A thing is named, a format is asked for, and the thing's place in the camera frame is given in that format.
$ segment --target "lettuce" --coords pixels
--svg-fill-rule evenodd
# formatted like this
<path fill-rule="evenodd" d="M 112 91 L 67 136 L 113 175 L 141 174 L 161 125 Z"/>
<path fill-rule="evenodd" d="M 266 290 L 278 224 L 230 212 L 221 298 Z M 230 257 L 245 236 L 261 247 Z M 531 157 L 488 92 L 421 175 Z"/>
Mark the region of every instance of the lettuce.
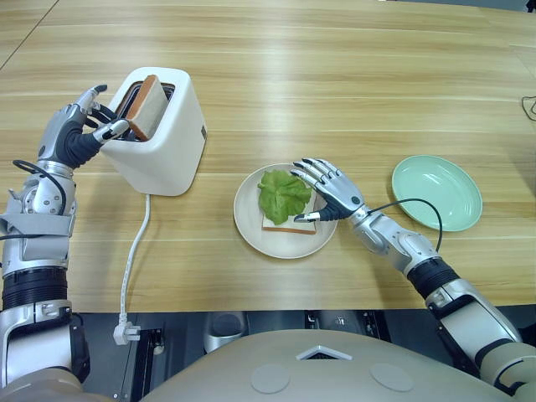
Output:
<path fill-rule="evenodd" d="M 311 199 L 312 189 L 285 170 L 265 172 L 257 187 L 260 208 L 274 224 L 282 224 L 290 215 L 301 214 Z"/>

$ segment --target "light green plate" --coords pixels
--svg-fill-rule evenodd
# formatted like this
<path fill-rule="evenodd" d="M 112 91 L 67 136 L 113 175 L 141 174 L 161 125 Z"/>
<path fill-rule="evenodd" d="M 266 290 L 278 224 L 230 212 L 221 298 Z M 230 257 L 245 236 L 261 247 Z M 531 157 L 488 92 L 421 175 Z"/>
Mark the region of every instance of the light green plate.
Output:
<path fill-rule="evenodd" d="M 397 200 L 422 198 L 431 202 L 441 215 L 443 230 L 468 229 L 482 214 L 482 196 L 473 179 L 441 157 L 408 157 L 394 169 L 392 184 Z M 439 229 L 436 213 L 428 205 L 408 202 L 400 207 L 423 225 Z"/>

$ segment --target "silver joint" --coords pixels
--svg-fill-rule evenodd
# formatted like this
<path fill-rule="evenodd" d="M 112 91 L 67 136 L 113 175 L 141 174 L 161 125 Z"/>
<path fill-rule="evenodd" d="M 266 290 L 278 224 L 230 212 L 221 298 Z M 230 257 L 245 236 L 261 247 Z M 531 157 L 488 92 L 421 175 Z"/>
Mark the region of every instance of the silver joint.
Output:
<path fill-rule="evenodd" d="M 47 173 L 56 174 L 58 176 L 69 178 L 73 177 L 73 169 L 63 163 L 52 161 L 38 161 L 37 166 L 45 170 Z"/>
<path fill-rule="evenodd" d="M 350 215 L 350 222 L 353 227 L 359 226 L 368 216 L 370 208 L 363 204 L 357 211 Z"/>

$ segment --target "wooden table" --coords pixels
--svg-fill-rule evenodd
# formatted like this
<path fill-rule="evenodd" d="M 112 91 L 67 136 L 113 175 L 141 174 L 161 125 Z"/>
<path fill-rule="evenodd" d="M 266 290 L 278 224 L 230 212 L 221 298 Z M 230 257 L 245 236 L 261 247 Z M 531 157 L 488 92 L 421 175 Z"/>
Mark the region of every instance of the wooden table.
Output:
<path fill-rule="evenodd" d="M 191 189 L 153 198 L 130 311 L 422 307 L 346 222 L 300 260 L 241 239 L 232 205 L 242 180 L 302 156 L 336 163 L 370 206 L 393 200 L 390 174 L 405 157 L 459 164 L 484 210 L 473 228 L 445 234 L 442 255 L 492 302 L 536 302 L 536 126 L 520 107 L 536 95 L 533 15 L 374 0 L 31 3 L 2 27 L 13 39 L 4 62 L 42 18 L 0 70 L 2 188 L 20 188 L 10 161 L 35 160 L 54 110 L 101 82 L 108 101 L 140 66 L 189 72 L 208 122 Z M 78 311 L 115 312 L 144 199 L 101 155 L 75 180 L 70 299 Z M 400 209 L 389 214 L 435 241 Z"/>

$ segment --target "bread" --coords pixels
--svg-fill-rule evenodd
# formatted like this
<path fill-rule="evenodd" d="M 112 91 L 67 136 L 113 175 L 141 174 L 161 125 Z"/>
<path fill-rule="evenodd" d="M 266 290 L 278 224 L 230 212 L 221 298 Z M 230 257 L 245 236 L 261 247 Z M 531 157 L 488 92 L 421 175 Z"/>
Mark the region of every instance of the bread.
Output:
<path fill-rule="evenodd" d="M 148 75 L 126 113 L 131 129 L 140 140 L 148 141 L 154 136 L 167 106 L 168 98 L 158 77 Z"/>
<path fill-rule="evenodd" d="M 309 202 L 303 209 L 303 213 L 307 214 L 314 210 L 315 200 L 317 199 L 317 193 L 312 192 Z M 295 215 L 289 216 L 288 219 L 282 224 L 274 224 L 271 220 L 266 218 L 265 215 L 262 216 L 262 229 L 278 232 L 292 232 L 292 233 L 301 233 L 304 235 L 314 235 L 317 232 L 314 222 L 299 223 L 294 222 Z"/>

